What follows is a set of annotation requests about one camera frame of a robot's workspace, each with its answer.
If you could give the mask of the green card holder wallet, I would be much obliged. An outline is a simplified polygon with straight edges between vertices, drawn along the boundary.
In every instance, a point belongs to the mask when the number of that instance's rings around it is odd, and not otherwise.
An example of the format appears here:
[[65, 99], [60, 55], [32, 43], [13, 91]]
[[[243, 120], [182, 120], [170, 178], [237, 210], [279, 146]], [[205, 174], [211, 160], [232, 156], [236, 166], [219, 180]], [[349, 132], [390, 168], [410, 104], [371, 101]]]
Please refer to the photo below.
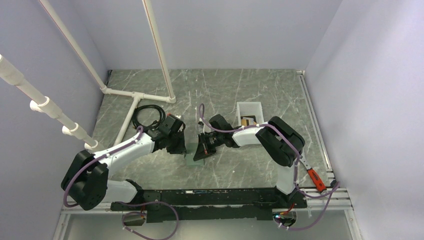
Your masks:
[[205, 164], [204, 160], [194, 160], [195, 153], [187, 153], [184, 156], [184, 159], [186, 161], [186, 166], [188, 167], [195, 167], [195, 166], [203, 166]]

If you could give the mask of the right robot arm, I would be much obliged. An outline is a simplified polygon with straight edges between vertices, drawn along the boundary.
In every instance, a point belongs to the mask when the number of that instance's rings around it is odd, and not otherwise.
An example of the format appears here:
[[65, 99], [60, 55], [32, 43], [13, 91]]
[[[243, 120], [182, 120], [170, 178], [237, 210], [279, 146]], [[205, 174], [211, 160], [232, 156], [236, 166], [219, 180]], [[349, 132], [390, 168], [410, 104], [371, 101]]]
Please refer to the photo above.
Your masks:
[[261, 124], [233, 128], [220, 114], [206, 122], [203, 103], [198, 106], [197, 111], [203, 124], [211, 131], [198, 134], [194, 161], [215, 154], [217, 147], [221, 145], [239, 148], [260, 144], [278, 164], [276, 188], [279, 191], [275, 194], [276, 203], [282, 208], [287, 208], [295, 201], [293, 191], [297, 186], [297, 163], [305, 146], [305, 140], [299, 133], [278, 116]]

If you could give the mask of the clear plastic bin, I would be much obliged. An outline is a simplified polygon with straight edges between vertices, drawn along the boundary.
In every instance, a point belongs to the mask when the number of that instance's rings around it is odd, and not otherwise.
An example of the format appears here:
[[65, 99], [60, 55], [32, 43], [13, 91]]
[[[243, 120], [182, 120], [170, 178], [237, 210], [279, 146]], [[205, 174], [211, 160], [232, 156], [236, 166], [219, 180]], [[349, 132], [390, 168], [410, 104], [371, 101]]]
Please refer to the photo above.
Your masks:
[[263, 116], [262, 103], [258, 101], [254, 102], [237, 102], [236, 103], [236, 115], [238, 120], [238, 126], [247, 126], [247, 123], [243, 119], [252, 120], [255, 124], [263, 124], [265, 122]]

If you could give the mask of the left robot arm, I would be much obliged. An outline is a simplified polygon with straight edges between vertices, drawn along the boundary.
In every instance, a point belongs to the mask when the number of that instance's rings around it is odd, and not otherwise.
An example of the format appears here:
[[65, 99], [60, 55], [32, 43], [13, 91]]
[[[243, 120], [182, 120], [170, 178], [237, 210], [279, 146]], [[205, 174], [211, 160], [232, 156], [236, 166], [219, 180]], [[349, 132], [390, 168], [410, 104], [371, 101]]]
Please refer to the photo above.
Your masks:
[[85, 211], [100, 203], [120, 203], [131, 210], [139, 209], [145, 202], [144, 190], [135, 181], [111, 180], [118, 170], [136, 159], [166, 149], [171, 155], [186, 153], [184, 118], [167, 114], [159, 126], [150, 129], [137, 127], [137, 133], [113, 147], [90, 153], [78, 152], [62, 182], [63, 205], [81, 207]]

